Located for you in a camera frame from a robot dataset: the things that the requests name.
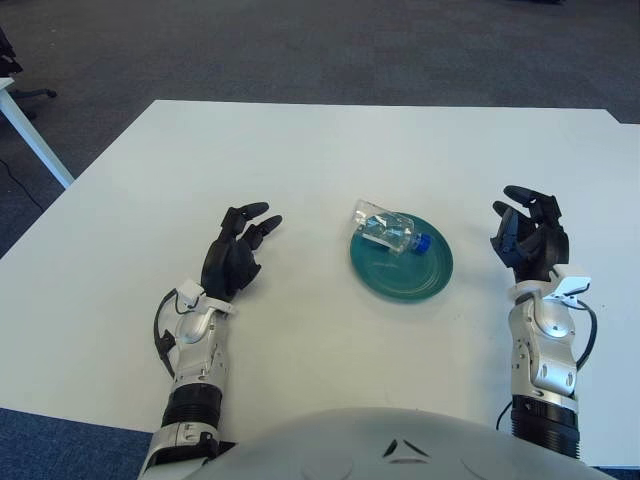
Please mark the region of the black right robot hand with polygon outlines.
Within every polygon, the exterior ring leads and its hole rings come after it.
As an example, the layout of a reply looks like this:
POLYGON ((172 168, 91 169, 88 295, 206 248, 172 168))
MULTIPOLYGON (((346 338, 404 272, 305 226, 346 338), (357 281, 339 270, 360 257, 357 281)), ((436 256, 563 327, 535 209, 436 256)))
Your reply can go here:
POLYGON ((493 203, 501 219, 490 239, 494 252, 513 271, 516 283, 550 282, 553 267, 569 263, 569 238, 559 221, 562 214, 556 197, 515 185, 503 192, 529 215, 502 201, 493 203))

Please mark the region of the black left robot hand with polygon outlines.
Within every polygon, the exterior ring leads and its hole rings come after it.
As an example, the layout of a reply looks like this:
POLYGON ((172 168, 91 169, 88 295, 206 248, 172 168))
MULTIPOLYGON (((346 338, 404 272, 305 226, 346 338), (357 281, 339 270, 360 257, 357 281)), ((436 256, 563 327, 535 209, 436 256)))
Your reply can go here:
POLYGON ((201 271, 200 284, 208 297, 231 303, 258 275, 261 265, 254 252, 283 220, 281 215, 274 215, 258 224, 251 223, 268 209, 267 202, 228 208, 201 271))

